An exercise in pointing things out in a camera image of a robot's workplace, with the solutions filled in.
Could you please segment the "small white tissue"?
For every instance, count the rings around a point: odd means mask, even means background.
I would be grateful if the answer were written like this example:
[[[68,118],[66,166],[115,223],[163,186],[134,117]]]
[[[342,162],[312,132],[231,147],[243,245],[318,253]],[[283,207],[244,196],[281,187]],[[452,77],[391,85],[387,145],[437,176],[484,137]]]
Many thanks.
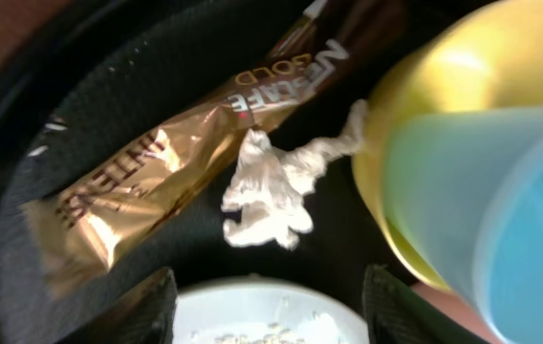
[[[238,222],[224,220],[226,242],[253,247],[275,241],[284,249],[294,249],[299,235],[314,229],[304,197],[315,192],[315,183],[330,162],[358,152],[367,114],[367,102],[359,99],[337,137],[315,138],[292,151],[272,146],[263,131],[249,130],[221,204],[224,212],[241,212]]]

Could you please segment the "yellow bowl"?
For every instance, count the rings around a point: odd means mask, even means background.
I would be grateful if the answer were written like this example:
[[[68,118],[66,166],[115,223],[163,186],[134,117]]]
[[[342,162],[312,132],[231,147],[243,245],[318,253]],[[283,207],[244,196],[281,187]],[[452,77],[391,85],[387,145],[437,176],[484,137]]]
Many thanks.
[[[421,282],[445,281],[383,215],[382,163],[390,133],[408,119],[543,106],[543,0],[497,1],[464,17],[397,63],[368,99],[365,145],[352,158],[361,198],[395,256]]]

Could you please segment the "blue cup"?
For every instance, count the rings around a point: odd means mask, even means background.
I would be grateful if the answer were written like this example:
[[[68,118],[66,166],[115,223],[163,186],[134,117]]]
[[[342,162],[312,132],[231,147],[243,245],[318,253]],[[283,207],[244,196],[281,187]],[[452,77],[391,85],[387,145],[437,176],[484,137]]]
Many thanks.
[[[387,220],[509,343],[543,343],[543,107],[413,118],[389,141]]]

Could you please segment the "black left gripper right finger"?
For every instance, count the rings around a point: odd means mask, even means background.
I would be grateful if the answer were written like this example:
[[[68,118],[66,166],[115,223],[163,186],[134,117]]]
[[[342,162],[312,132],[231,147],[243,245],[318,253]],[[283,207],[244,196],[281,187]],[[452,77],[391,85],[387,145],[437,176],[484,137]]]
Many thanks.
[[[378,265],[365,271],[362,305],[371,344],[485,344]]]

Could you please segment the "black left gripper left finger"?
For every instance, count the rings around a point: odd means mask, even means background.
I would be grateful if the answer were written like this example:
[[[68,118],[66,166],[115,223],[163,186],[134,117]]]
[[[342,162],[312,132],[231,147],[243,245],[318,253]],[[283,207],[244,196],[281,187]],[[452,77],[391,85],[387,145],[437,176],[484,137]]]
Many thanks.
[[[173,270],[158,269],[58,343],[171,344],[177,296]]]

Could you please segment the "gold coffee sachet wrapper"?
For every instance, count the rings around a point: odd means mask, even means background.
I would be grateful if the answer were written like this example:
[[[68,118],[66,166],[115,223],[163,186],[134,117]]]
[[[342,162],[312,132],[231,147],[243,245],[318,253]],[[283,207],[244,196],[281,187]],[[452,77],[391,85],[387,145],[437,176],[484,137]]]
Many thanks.
[[[315,1],[255,67],[64,190],[26,203],[52,293],[108,272],[232,163],[243,140],[274,130],[385,50],[405,16],[401,1]]]

